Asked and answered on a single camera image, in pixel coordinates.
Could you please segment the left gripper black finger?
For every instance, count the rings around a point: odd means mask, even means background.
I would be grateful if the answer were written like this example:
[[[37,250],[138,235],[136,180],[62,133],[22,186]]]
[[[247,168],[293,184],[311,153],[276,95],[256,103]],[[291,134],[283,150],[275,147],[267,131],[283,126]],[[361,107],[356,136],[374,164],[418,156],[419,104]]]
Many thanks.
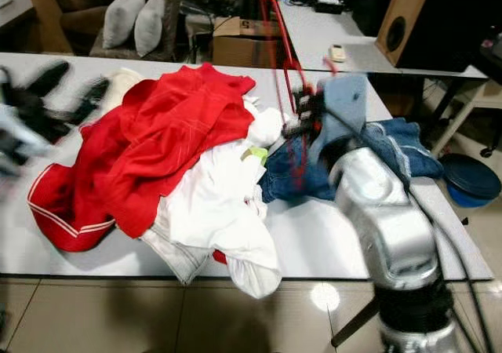
[[[30,81],[30,95],[39,98],[46,97],[60,86],[70,69],[71,64],[67,61],[54,61],[47,64]]]
[[[82,95],[79,96],[79,103],[75,111],[71,113],[71,124],[80,125],[103,104],[104,96],[107,95],[111,81],[101,77],[94,80],[85,87]]]

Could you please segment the red sports shirt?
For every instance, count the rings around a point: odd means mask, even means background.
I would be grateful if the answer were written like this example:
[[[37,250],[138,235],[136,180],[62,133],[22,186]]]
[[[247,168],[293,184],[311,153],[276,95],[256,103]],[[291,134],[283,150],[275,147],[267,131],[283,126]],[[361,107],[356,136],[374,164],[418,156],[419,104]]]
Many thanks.
[[[130,238],[151,230],[158,203],[203,152],[247,137],[253,115],[248,76],[205,64],[144,79],[121,105],[80,129],[71,166],[53,163],[29,189],[27,204],[54,248],[96,248],[113,228]]]

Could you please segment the beige cloth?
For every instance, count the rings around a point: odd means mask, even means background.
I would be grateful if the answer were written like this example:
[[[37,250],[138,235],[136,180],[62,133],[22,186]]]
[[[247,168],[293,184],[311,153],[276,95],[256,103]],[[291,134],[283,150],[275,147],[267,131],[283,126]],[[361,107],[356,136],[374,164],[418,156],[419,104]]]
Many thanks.
[[[146,79],[143,75],[130,70],[128,67],[120,67],[105,77],[110,81],[110,87],[108,87],[104,98],[104,108],[107,110],[121,106],[125,94],[137,83]]]

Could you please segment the green garment tag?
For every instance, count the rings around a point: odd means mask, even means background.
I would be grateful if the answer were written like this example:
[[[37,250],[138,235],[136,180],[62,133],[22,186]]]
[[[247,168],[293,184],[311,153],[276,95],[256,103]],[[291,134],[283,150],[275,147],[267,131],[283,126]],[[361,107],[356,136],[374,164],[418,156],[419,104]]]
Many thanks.
[[[268,156],[268,149],[251,146],[242,153],[241,160],[248,163],[255,162],[259,166],[265,166]]]

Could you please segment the blue jeans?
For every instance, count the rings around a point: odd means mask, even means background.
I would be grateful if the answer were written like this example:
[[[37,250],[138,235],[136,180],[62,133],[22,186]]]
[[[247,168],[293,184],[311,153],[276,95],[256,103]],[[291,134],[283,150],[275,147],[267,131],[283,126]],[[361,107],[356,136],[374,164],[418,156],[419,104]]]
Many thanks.
[[[380,155],[397,160],[397,167],[409,177],[442,177],[444,167],[429,149],[420,142],[420,125],[404,118],[367,122],[363,134],[373,139],[373,149]],[[301,139],[285,142],[265,163],[266,173],[259,181],[263,202],[275,199],[297,200],[320,198],[334,200],[336,192],[330,187],[329,174],[315,162],[306,163],[304,170],[297,166],[304,156]]]

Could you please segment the cardboard box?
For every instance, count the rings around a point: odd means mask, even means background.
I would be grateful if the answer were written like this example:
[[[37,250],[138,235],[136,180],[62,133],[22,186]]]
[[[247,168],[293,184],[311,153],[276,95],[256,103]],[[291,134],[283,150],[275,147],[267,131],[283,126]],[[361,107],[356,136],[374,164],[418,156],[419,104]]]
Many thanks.
[[[231,67],[276,67],[281,56],[280,37],[277,22],[216,17],[212,63]]]

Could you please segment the small white table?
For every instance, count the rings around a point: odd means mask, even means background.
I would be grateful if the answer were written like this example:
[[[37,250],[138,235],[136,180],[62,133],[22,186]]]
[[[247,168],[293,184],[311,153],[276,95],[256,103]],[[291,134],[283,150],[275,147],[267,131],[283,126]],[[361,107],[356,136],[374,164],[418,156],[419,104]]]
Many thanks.
[[[290,47],[299,65],[306,71],[327,71],[330,48],[340,45],[347,59],[337,70],[395,76],[399,81],[412,77],[421,81],[441,79],[429,92],[420,91],[409,116],[420,121],[426,132],[438,132],[431,138],[431,149],[441,153],[462,125],[474,113],[490,116],[494,136],[502,137],[502,84],[490,79],[474,66],[462,72],[440,72],[394,67],[377,48],[377,39],[363,36],[348,13],[317,13],[310,6],[279,3]]]

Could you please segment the white drawer unit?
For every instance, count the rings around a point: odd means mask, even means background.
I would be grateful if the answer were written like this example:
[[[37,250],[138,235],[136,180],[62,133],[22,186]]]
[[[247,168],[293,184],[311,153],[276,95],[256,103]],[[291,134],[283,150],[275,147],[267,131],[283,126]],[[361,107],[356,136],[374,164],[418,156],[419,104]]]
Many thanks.
[[[32,0],[0,0],[0,29],[3,31],[35,17],[35,3]]]

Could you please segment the grey pillow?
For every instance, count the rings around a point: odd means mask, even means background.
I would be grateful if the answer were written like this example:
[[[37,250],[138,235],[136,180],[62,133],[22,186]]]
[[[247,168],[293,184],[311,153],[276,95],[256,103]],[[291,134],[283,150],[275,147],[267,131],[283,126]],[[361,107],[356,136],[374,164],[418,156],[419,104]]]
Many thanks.
[[[151,54],[160,45],[165,9],[165,0],[148,0],[139,11],[133,26],[133,41],[137,56]]]
[[[137,16],[146,0],[114,0],[105,11],[103,49],[125,44],[133,33]]]

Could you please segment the plain white garment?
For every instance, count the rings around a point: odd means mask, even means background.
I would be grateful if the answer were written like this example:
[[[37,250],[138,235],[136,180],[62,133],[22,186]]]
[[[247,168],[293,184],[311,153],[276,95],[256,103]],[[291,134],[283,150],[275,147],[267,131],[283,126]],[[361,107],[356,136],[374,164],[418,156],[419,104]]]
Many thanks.
[[[282,275],[258,184],[266,168],[241,156],[251,146],[269,152],[284,121],[273,107],[247,104],[246,109],[253,116],[246,136],[203,152],[176,188],[162,196],[154,223],[140,239],[186,286],[219,253],[233,284],[261,299],[278,289]]]

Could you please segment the large white table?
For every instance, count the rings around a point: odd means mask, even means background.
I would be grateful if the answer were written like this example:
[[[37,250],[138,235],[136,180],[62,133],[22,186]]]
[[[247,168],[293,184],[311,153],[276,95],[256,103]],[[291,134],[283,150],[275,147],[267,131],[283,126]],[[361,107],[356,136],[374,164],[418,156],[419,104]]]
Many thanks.
[[[147,79],[176,72],[179,63],[129,61],[69,56],[71,69],[60,88],[48,97],[51,105],[62,108],[75,104],[80,89],[98,77],[122,67]],[[173,271],[162,258],[139,239],[115,230],[101,239],[96,248],[81,253],[55,249],[40,232],[27,204],[27,193],[36,177],[51,163],[71,166],[78,156],[80,136],[72,132],[45,157],[36,157],[22,167],[11,181],[1,209],[2,274],[4,277],[82,278],[82,280],[173,280]],[[502,280],[484,260],[481,250],[449,206],[447,196],[433,180],[419,178],[412,183],[413,194],[442,228],[438,234],[440,257],[449,280]],[[331,202],[308,200],[301,205],[272,202],[268,206],[267,227],[274,239],[283,275],[295,280],[369,281],[361,246],[354,228]]]

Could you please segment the wooden loudspeaker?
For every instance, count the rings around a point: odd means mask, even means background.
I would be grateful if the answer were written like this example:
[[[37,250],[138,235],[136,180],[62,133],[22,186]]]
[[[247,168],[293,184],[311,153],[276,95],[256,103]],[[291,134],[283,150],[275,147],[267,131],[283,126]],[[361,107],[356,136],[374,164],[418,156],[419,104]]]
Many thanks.
[[[499,20],[502,0],[391,0],[376,47],[394,67],[462,72]]]

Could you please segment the blue round stool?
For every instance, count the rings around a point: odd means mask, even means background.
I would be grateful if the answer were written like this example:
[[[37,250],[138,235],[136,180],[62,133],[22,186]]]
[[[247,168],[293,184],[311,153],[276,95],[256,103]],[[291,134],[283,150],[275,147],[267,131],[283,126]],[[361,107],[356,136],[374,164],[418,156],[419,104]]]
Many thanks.
[[[502,195],[502,180],[492,168],[467,155],[443,155],[442,179],[459,207],[487,206]]]

